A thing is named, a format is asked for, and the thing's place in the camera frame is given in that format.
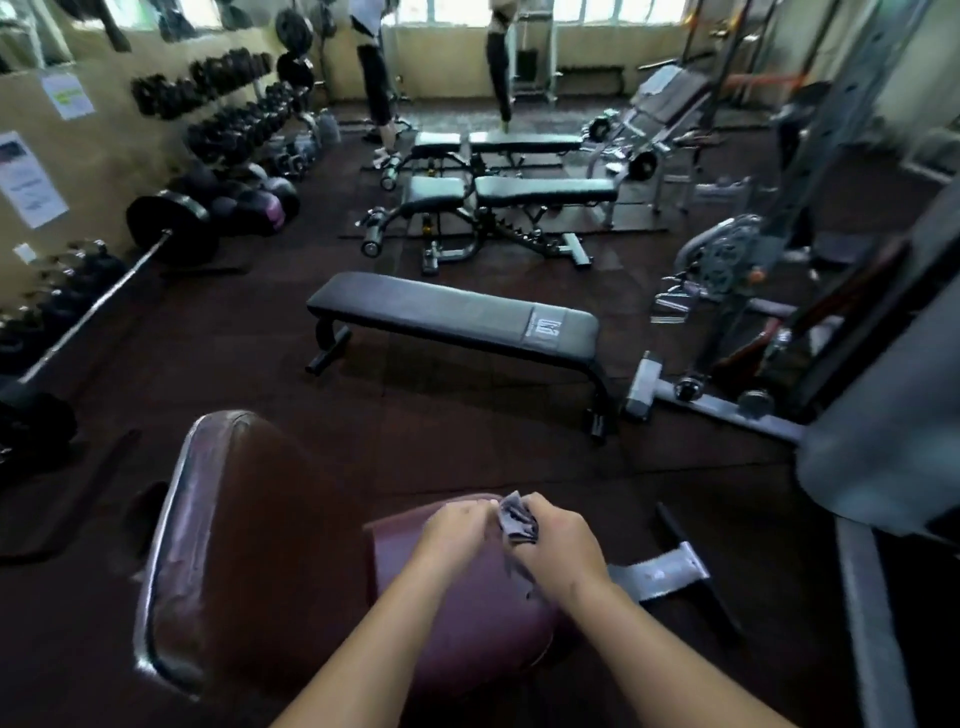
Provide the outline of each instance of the gym machine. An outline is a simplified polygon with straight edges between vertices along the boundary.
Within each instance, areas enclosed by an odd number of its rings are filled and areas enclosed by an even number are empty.
[[[718,302],[708,340],[686,374],[671,384],[660,379],[661,366],[647,356],[637,368],[624,413],[646,419],[655,400],[667,400],[702,414],[796,442],[803,428],[775,416],[775,401],[763,386],[744,390],[736,402],[708,395],[706,386],[724,359],[732,331],[751,307],[756,288],[767,280],[786,250],[815,186],[826,174],[858,109],[870,107],[898,54],[923,18],[930,0],[878,0],[830,88],[806,139],[787,167],[780,193],[763,217],[742,214],[701,233],[681,250],[671,282],[699,291]],[[769,332],[755,382],[793,343],[793,332]]]
[[[518,26],[523,24],[523,35],[517,42]],[[546,68],[540,73],[539,53],[528,49],[527,33],[530,23],[546,27]],[[557,24],[553,21],[553,11],[520,11],[516,22],[507,30],[507,57],[510,60],[511,96],[518,98],[540,98],[547,104],[557,103]]]

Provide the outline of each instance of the bench pad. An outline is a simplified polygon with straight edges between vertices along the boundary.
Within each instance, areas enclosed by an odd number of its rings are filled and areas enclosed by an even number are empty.
[[[456,177],[414,175],[403,190],[400,215],[410,217],[420,212],[452,212],[464,203],[466,183]]]
[[[457,133],[417,132],[410,156],[424,159],[434,156],[453,155],[460,151],[463,139]]]
[[[474,181],[480,207],[524,205],[589,205],[616,200],[615,180],[528,180],[478,177]]]
[[[375,273],[338,273],[306,306],[318,318],[473,349],[532,352],[575,369],[593,364],[600,331],[585,311]]]
[[[577,134],[473,132],[468,142],[472,152],[564,154],[576,152],[584,140]]]

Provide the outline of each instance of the white shirt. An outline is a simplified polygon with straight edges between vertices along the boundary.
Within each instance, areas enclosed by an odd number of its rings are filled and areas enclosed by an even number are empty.
[[[380,35],[380,23],[386,9],[387,0],[349,0],[350,15],[373,33],[373,37]]]

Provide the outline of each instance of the hand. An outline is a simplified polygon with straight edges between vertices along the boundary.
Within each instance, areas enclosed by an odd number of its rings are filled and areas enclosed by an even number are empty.
[[[558,508],[539,493],[523,502],[537,519],[540,537],[535,544],[514,546],[513,554],[544,595],[570,613],[584,589],[610,583],[603,551],[579,513]]]
[[[496,518],[496,500],[454,500],[429,518],[411,561],[452,582],[473,560]]]

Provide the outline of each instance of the gray cloth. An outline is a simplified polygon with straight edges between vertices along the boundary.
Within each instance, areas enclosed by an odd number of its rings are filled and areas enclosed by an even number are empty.
[[[500,528],[507,540],[517,544],[535,544],[540,534],[537,519],[523,504],[519,491],[513,491],[500,501]]]

